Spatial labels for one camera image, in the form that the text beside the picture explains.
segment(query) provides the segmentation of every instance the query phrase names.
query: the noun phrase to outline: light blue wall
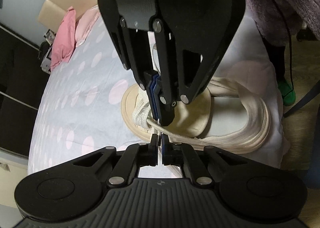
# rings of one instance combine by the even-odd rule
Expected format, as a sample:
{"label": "light blue wall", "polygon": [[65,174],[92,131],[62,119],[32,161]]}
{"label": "light blue wall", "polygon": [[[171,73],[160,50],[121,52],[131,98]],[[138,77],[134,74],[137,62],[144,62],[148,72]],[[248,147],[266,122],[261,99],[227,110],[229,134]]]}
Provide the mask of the light blue wall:
{"label": "light blue wall", "polygon": [[22,216],[17,208],[0,204],[0,227],[12,228],[22,220]]}
{"label": "light blue wall", "polygon": [[40,45],[47,29],[37,21],[45,0],[3,0],[0,22],[31,42]]}

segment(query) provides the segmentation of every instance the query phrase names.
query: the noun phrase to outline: polka dot bedsheet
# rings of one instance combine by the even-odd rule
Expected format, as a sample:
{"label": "polka dot bedsheet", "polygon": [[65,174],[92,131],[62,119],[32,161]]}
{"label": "polka dot bedsheet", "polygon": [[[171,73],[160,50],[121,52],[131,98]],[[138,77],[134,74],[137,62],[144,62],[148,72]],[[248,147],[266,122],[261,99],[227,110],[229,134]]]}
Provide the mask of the polka dot bedsheet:
{"label": "polka dot bedsheet", "polygon": [[[153,46],[155,40],[150,36]],[[272,120],[268,140],[260,149],[244,156],[279,167],[288,149],[283,142],[281,97],[274,69],[250,17],[243,19],[215,75],[234,79],[264,99]],[[99,17],[69,63],[62,62],[49,77],[34,125],[28,174],[105,146],[124,150],[139,142],[126,127],[120,111],[122,96],[134,83],[132,71],[123,69]],[[214,99],[206,136],[224,135],[245,124],[246,112],[237,100]],[[174,177],[174,174],[167,167],[158,166],[143,167],[140,176]]]}

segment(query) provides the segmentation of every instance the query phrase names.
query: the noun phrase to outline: white shoelace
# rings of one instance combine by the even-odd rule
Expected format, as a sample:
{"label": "white shoelace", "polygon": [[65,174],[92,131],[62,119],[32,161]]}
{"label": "white shoelace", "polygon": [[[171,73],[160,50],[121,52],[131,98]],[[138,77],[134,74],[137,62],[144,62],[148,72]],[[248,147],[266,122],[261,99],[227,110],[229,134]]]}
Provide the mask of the white shoelace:
{"label": "white shoelace", "polygon": [[208,84],[208,89],[212,97],[240,98],[248,115],[248,121],[243,128],[227,135],[210,136],[203,139],[174,134],[153,120],[147,93],[140,88],[138,98],[141,100],[134,109],[132,120],[148,132],[161,131],[167,134],[172,142],[188,143],[197,149],[203,149],[206,145],[214,145],[235,154],[244,154],[261,147],[270,128],[270,113],[265,102],[244,86],[226,78],[213,77]]}

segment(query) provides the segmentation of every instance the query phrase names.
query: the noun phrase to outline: sneaker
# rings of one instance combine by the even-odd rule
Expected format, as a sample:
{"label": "sneaker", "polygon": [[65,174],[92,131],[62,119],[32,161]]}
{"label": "sneaker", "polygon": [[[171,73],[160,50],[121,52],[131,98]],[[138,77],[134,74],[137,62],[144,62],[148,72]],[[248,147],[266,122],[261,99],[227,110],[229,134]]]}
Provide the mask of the sneaker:
{"label": "sneaker", "polygon": [[294,90],[290,92],[292,90],[291,84],[289,84],[286,79],[277,80],[277,82],[278,89],[281,92],[283,105],[287,107],[293,105],[296,101],[296,93]]}

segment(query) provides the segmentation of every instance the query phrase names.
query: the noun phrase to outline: pillow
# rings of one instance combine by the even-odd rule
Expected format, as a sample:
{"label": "pillow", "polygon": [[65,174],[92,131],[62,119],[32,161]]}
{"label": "pillow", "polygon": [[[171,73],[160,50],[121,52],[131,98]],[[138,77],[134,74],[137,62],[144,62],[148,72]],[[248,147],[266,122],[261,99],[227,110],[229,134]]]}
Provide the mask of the pillow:
{"label": "pillow", "polygon": [[82,45],[90,33],[94,23],[100,16],[98,5],[88,9],[80,18],[76,27],[76,47]]}
{"label": "pillow", "polygon": [[76,11],[68,8],[52,45],[51,71],[62,61],[69,62],[75,49]]}

